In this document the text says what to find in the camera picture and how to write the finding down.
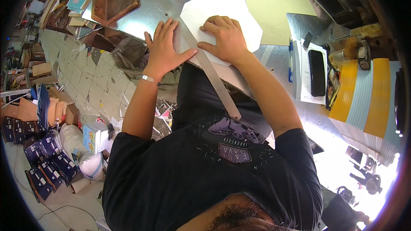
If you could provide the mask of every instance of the light blue stripe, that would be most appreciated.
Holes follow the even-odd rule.
[[[384,136],[384,140],[389,141],[391,144],[399,148],[401,138],[395,133],[397,124],[395,122],[395,110],[394,110],[394,97],[395,97],[395,81],[397,80],[397,71],[401,68],[399,61],[390,61],[390,74],[391,74],[391,96],[390,96],[390,112],[388,114],[387,129]]]
[[[374,61],[371,61],[370,70],[362,70],[360,65],[358,65],[356,88],[346,121],[346,123],[362,131],[367,122],[369,105],[371,103],[373,71]]]
[[[94,176],[97,174],[97,172],[99,172],[102,164],[103,164],[103,156],[101,156],[101,161],[100,161],[99,166],[98,166],[97,169],[94,171],[94,173],[91,174],[91,178],[94,178]]]

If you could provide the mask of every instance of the pen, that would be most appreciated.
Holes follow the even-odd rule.
[[[293,82],[293,38],[290,38],[290,47],[289,47],[289,51],[290,51],[290,64],[289,64],[289,68],[288,68],[288,81],[289,82]]]

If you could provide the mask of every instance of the yellow stripe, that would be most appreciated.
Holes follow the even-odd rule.
[[[356,89],[358,61],[351,60],[343,66],[340,79],[340,90],[328,117],[346,122]]]
[[[390,113],[390,61],[388,58],[377,58],[373,61],[371,102],[364,132],[384,138]]]

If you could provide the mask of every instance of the black phone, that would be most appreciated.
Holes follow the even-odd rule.
[[[311,72],[311,95],[326,95],[326,74],[324,70],[323,54],[317,50],[308,51],[308,61],[310,62]]]

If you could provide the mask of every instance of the plastic cup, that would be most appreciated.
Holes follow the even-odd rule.
[[[328,56],[328,59],[330,59],[330,62],[333,65],[348,65],[350,63],[348,51],[346,49],[341,49],[331,53]]]

